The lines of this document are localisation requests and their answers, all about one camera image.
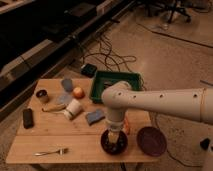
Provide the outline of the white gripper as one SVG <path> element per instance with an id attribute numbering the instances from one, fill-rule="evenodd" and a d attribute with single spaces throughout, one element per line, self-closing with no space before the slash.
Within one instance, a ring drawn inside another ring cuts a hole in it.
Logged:
<path id="1" fill-rule="evenodd" d="M 108 133 L 108 139 L 110 143 L 114 143 L 116 144 L 118 142 L 119 139 L 119 133 L 123 127 L 124 127 L 124 122 L 115 122 L 115 121 L 111 121 L 111 120 L 106 120 L 106 127 L 109 131 Z"/>

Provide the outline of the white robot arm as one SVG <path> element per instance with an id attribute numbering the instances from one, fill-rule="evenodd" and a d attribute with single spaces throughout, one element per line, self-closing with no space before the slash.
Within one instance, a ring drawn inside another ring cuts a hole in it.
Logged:
<path id="1" fill-rule="evenodd" d="M 101 99 L 107 108 L 110 143 L 116 143 L 130 108 L 157 112 L 213 125 L 213 88 L 133 91 L 126 81 L 106 88 Z"/>

